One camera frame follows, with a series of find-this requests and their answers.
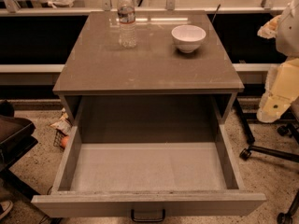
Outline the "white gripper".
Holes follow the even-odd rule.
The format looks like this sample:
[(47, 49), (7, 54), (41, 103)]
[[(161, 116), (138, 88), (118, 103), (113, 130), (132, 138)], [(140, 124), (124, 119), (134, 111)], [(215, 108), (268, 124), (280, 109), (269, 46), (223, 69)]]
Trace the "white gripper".
[(264, 87), (257, 119), (263, 123), (272, 123), (280, 119), (299, 97), (299, 59), (288, 58), (281, 65), (272, 65)]

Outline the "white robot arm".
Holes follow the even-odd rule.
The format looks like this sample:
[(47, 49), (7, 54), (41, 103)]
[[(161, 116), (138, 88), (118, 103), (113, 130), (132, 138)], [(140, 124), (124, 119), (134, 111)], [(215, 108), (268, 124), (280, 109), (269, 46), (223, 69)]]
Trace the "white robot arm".
[(259, 103), (258, 120), (272, 123), (299, 97), (299, 0), (291, 0), (281, 15), (259, 29), (258, 36), (275, 38), (277, 51), (287, 57), (280, 66), (270, 67)]

